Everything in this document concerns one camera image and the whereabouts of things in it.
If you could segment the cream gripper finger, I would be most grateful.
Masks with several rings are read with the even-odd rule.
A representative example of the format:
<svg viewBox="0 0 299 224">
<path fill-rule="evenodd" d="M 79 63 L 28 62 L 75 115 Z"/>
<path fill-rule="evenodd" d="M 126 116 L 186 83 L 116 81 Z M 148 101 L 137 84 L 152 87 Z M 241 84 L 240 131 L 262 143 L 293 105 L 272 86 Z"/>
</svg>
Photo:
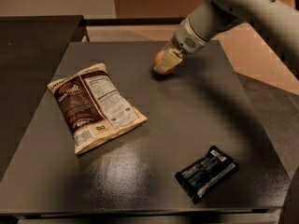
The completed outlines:
<svg viewBox="0 0 299 224">
<path fill-rule="evenodd" d="M 176 49 L 164 50 L 163 58 L 167 65 L 172 69 L 182 62 L 182 55 Z"/>
<path fill-rule="evenodd" d="M 172 49 L 174 47 L 174 43 L 172 40 L 169 40 L 163 47 L 163 50 L 169 50 Z"/>
</svg>

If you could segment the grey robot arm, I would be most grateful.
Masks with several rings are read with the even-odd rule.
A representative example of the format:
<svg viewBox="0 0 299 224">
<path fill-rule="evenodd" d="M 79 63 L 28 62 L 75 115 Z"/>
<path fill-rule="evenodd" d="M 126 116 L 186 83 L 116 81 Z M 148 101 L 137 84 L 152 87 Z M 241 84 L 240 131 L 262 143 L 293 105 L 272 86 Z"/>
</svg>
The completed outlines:
<svg viewBox="0 0 299 224">
<path fill-rule="evenodd" d="M 155 57 L 154 71 L 166 75 L 215 35 L 246 22 L 288 69 L 299 75 L 299 11 L 279 0 L 205 0 L 177 27 Z"/>
</svg>

